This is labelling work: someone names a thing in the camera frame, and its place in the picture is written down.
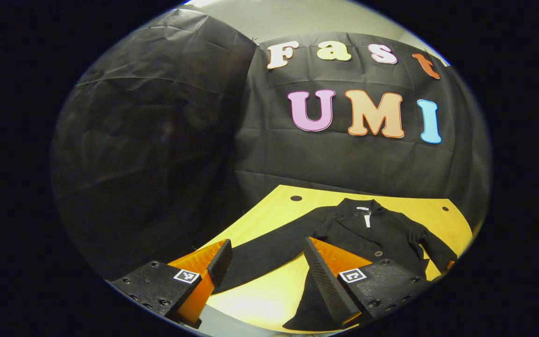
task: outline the blazer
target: blazer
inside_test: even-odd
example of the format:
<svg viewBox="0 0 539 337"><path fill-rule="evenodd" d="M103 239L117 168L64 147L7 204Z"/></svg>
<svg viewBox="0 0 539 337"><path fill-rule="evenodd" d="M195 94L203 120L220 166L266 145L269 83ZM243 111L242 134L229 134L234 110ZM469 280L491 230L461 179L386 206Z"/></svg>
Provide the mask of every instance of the blazer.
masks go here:
<svg viewBox="0 0 539 337"><path fill-rule="evenodd" d="M224 292L261 277L286 264L304 249L304 239L314 237L367 260L389 258L425 277L428 259L439 271L448 269L457 255L425 226L406 215L382 207L376 200L345 198L336 206L313 209L288 224L233 248L233 260L221 285ZM292 330L338 329L310 273L295 316L284 324Z"/></svg>

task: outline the jacket sleeve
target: jacket sleeve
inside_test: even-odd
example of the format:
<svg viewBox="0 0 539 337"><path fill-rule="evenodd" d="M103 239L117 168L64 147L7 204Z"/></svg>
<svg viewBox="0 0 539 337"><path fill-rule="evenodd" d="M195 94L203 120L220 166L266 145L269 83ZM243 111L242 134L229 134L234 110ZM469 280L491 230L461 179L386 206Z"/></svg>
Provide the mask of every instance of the jacket sleeve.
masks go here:
<svg viewBox="0 0 539 337"><path fill-rule="evenodd" d="M283 266L304 249L304 239L325 221L324 207L233 248L233 259L214 294L253 281Z"/></svg>
<svg viewBox="0 0 539 337"><path fill-rule="evenodd" d="M404 216L408 224L410 224L411 239L416 244L421 243L423 245L425 251L430 256L430 259L441 273L447 271L451 265L457 261L455 252L448 247L440 237L437 237L434 233L430 232L424 225L407 218L407 216L402 213L400 214Z"/></svg>

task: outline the wooden table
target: wooden table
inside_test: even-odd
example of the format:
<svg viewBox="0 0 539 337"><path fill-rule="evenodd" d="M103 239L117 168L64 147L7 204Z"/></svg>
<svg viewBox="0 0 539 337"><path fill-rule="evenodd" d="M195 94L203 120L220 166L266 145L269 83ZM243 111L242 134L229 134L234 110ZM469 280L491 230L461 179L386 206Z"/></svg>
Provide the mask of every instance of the wooden table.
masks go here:
<svg viewBox="0 0 539 337"><path fill-rule="evenodd" d="M300 196L302 200L293 201L291 196ZM472 240L469 224L448 199L364 196L280 185L203 247L223 239L230 239L233 247L242 245L305 215L312 209L338 205L343 198L374 199L386 209L404 213L440 237L458 256L461 256ZM282 324L290 320L297 311L308 269L305 256L301 253L294 260L263 277L212 295L207 305L237 320L264 329L310 333L282 328ZM428 264L426 275L428 280L440 275L432 261Z"/></svg>

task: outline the pink letter u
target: pink letter u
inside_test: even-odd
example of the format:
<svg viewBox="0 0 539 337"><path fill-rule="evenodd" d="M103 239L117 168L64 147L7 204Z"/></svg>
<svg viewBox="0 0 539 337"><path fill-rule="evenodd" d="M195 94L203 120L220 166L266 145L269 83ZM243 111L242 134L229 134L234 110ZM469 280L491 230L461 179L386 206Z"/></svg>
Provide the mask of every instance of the pink letter u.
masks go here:
<svg viewBox="0 0 539 337"><path fill-rule="evenodd" d="M309 93L306 91L295 91L288 94L288 99L292 103L292 119L295 125L306 132L320 132L332 124L332 97L336 95L333 90L317 90L315 96L319 97L321 106L321 117L317 121L312 121L306 114L306 99Z"/></svg>

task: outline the jacket collar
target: jacket collar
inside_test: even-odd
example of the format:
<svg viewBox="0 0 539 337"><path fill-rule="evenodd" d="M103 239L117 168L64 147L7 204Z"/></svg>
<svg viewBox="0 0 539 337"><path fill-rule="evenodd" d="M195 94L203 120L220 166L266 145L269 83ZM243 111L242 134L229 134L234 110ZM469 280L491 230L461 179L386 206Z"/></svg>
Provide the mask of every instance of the jacket collar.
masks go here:
<svg viewBox="0 0 539 337"><path fill-rule="evenodd" d="M376 200L352 200L344 198L338 206L336 206L336 214L349 218L355 216L355 211L359 211L357 207L365 207L370 209L371 215L381 215L385 209L378 204Z"/></svg>

